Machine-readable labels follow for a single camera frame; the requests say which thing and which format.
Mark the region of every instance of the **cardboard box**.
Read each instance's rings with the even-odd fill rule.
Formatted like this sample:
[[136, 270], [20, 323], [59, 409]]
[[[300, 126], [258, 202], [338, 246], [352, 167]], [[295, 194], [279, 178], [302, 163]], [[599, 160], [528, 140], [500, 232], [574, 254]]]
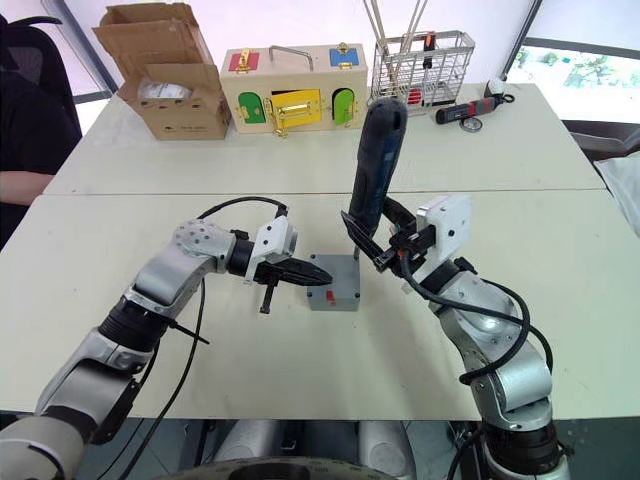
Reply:
[[142, 78], [128, 80], [118, 95], [145, 121], [159, 140], [221, 140], [231, 112], [220, 88], [218, 69], [204, 64], [152, 64], [146, 77], [193, 90], [186, 99], [138, 98]]
[[125, 80], [142, 77], [147, 64], [213, 64], [191, 7], [184, 3], [107, 7], [93, 31]]

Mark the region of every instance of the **black handle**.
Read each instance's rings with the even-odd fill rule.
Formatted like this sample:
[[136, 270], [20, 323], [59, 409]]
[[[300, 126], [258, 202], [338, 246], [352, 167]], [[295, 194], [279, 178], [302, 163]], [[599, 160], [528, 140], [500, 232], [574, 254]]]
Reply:
[[382, 98], [369, 107], [360, 137], [349, 215], [370, 235], [378, 228], [406, 128], [407, 107], [400, 100]]

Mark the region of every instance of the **floor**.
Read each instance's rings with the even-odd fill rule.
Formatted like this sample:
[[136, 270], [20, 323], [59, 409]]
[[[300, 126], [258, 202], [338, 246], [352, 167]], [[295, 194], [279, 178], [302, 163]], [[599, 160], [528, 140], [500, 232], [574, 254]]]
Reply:
[[[95, 480], [115, 458], [137, 426], [128, 419], [115, 439], [103, 446], [91, 446], [77, 480]], [[116, 479], [131, 459], [152, 420], [145, 419], [126, 453], [103, 478]], [[167, 475], [177, 470], [182, 445], [187, 437], [185, 420], [164, 420], [147, 450], [130, 475], [131, 480]], [[414, 451], [417, 480], [442, 480], [455, 449], [449, 440], [448, 422], [405, 422]], [[575, 449], [570, 459], [571, 475], [581, 480], [640, 478], [640, 417], [621, 419], [568, 420], [556, 422], [559, 438]], [[205, 448], [204, 459], [212, 457]]]

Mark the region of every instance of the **person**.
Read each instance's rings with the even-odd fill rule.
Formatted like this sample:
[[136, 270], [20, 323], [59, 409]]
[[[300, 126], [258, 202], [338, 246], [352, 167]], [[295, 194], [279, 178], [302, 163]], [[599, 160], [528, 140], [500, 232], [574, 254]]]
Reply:
[[81, 134], [62, 105], [20, 74], [0, 71], [0, 250]]

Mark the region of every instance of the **black chair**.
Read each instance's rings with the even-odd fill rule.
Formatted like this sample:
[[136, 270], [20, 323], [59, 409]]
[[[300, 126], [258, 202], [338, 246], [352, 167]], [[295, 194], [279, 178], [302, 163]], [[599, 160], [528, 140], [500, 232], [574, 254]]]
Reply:
[[82, 135], [62, 57], [49, 35], [33, 26], [38, 23], [62, 24], [54, 17], [29, 17], [8, 23], [0, 15], [0, 64], [3, 70], [19, 73], [57, 99]]

